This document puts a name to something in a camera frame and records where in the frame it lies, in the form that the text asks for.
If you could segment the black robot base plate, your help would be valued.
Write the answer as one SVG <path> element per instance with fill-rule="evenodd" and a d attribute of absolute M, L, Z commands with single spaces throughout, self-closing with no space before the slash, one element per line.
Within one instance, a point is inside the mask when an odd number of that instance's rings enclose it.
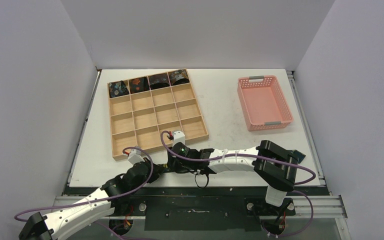
<path fill-rule="evenodd" d="M 144 187 L 109 218 L 113 226 L 144 220 L 146 231 L 259 231 L 259 219 L 277 224 L 296 215 L 291 198 L 272 206 L 265 202 L 266 191 L 265 186 Z"/>

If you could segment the blue yellow floral tie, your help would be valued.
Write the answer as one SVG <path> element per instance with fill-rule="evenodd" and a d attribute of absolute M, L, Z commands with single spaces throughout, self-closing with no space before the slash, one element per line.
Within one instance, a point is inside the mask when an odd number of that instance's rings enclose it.
<path fill-rule="evenodd" d="M 297 162 L 300 164 L 305 158 L 306 158 L 306 155 L 303 154 L 302 152 L 294 149 L 294 150 L 290 150 L 291 154 L 294 156 L 295 159 L 297 159 Z"/>

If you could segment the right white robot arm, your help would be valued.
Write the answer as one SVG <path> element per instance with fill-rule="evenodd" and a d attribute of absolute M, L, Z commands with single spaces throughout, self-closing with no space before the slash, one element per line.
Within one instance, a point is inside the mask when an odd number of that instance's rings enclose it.
<path fill-rule="evenodd" d="M 240 150 L 196 150 L 178 142 L 167 153 L 169 168 L 175 172 L 188 170 L 203 175 L 227 171 L 255 172 L 268 184 L 262 207 L 270 215 L 282 209 L 286 194 L 294 190 L 297 169 L 291 165 L 301 162 L 294 151 L 269 140 Z"/>

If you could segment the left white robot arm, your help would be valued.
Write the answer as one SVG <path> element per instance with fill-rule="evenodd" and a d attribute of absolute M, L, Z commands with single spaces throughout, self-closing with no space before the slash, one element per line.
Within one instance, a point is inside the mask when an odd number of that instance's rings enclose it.
<path fill-rule="evenodd" d="M 31 215 L 18 235 L 20 240 L 66 240 L 106 216 L 131 213 L 130 196 L 139 187 L 157 180 L 165 171 L 149 160 L 135 163 L 126 173 L 108 180 L 83 199 L 47 214 Z"/>

